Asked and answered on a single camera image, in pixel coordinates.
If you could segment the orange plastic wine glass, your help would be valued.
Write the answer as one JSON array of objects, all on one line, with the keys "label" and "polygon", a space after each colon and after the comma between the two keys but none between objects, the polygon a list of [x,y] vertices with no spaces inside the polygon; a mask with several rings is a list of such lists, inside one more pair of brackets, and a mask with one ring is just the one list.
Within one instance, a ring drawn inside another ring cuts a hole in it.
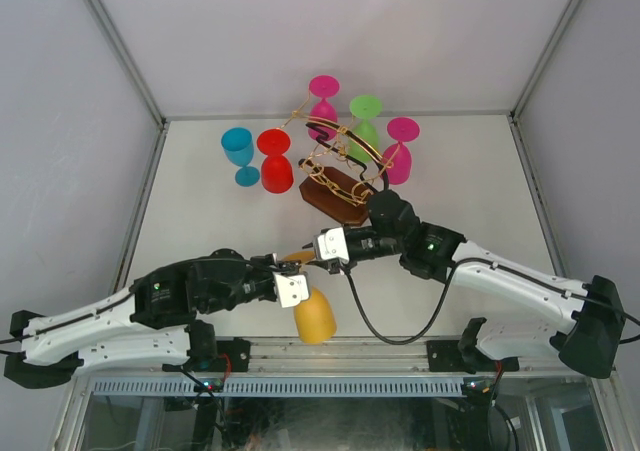
[{"label": "orange plastic wine glass", "polygon": [[337,331],[336,320],[326,296],[312,285],[311,296],[293,308],[293,315],[300,340],[305,344],[316,345],[333,337]]}]

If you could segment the pink wine glass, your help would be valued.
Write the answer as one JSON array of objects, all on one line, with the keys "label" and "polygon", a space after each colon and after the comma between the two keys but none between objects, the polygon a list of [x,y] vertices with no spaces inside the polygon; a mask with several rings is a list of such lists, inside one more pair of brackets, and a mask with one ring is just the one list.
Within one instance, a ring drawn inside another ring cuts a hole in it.
[{"label": "pink wine glass", "polygon": [[[336,123],[338,121],[337,111],[329,102],[340,90],[339,81],[330,75],[318,75],[309,82],[309,92],[319,99],[312,107],[310,116],[322,118]],[[308,128],[309,137],[313,140],[321,137],[323,140],[332,140],[336,136],[336,130],[331,127],[318,126],[318,129]]]},{"label": "pink wine glass", "polygon": [[383,158],[389,183],[401,185],[411,174],[412,155],[407,146],[420,135],[419,124],[409,117],[396,117],[387,124],[387,133],[393,143],[384,151]]}]

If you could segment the gold wire wine glass rack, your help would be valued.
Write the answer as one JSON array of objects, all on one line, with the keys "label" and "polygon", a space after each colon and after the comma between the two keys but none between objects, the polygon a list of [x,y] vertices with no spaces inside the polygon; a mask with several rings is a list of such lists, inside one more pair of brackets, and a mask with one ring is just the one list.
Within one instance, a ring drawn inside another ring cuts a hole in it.
[{"label": "gold wire wine glass rack", "polygon": [[[300,195],[306,203],[340,224],[360,226],[368,218],[366,204],[378,192],[375,182],[380,180],[385,190],[389,188],[386,169],[388,164],[383,154],[368,145],[352,132],[350,124],[344,125],[310,116],[312,107],[319,101],[309,92],[307,97],[279,129],[285,130],[292,122],[301,121],[307,128],[318,126],[336,130],[332,140],[315,141],[314,148],[298,161],[306,178],[299,186]],[[362,163],[349,155],[349,140],[359,144],[372,158]]]}]

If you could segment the red plastic wine glass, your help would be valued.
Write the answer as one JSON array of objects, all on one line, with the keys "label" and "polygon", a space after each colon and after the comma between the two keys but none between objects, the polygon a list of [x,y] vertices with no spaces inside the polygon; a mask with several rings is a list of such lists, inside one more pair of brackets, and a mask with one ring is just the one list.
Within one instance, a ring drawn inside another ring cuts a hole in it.
[{"label": "red plastic wine glass", "polygon": [[257,139],[257,147],[265,156],[261,165],[261,182],[270,193],[284,193],[293,185],[292,166],[285,156],[290,145],[289,136],[279,128],[267,129]]}]

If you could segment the green plastic wine glass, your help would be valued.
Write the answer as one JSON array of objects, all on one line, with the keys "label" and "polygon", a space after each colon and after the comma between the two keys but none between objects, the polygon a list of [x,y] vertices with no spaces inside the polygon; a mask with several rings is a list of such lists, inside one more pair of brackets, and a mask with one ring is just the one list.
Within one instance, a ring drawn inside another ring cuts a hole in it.
[{"label": "green plastic wine glass", "polygon": [[[349,109],[352,116],[359,120],[352,132],[378,150],[379,136],[371,120],[381,113],[381,101],[373,95],[359,95],[351,100]],[[349,140],[349,155],[362,163],[368,163],[372,160],[371,156],[352,139]]]}]

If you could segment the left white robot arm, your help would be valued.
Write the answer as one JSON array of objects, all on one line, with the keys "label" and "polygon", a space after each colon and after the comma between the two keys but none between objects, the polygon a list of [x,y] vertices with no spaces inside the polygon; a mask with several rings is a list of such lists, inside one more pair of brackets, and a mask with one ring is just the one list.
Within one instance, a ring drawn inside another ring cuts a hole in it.
[{"label": "left white robot arm", "polygon": [[202,316],[252,301],[291,308],[310,294],[298,261],[216,250],[160,267],[73,311],[14,313],[10,334],[20,348],[6,352],[4,376],[26,389],[46,389],[99,369],[206,371],[221,355],[214,327]]}]

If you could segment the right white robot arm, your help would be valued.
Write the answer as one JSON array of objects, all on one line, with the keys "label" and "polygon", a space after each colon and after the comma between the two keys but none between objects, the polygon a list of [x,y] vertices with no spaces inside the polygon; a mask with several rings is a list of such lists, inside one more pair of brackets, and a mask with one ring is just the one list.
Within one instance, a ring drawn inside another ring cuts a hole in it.
[{"label": "right white robot arm", "polygon": [[538,272],[491,253],[464,235],[422,221],[410,203],[387,190],[366,204],[369,225],[328,228],[309,247],[315,263],[348,274],[359,262],[397,256],[411,275],[446,289],[462,286],[521,305],[525,320],[469,321],[457,343],[469,372],[495,365],[513,370],[520,358],[557,356],[587,377],[611,375],[627,320],[616,288],[596,275],[588,283]]}]

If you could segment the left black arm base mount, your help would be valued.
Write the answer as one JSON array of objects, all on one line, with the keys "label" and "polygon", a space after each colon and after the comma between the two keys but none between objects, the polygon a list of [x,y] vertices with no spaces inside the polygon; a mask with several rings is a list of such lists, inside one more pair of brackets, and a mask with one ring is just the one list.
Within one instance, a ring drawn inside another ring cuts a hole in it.
[{"label": "left black arm base mount", "polygon": [[231,373],[247,372],[249,368],[251,343],[233,338],[216,341],[214,344],[196,344],[187,352],[183,364],[163,364],[164,372],[184,370],[190,373]]}]

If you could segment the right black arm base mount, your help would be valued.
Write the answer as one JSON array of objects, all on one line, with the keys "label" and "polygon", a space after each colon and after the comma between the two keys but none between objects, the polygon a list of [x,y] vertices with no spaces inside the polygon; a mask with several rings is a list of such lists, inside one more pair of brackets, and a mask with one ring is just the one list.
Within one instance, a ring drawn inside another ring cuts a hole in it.
[{"label": "right black arm base mount", "polygon": [[475,347],[460,348],[457,340],[428,340],[426,351],[431,372],[497,372],[498,361]]}]

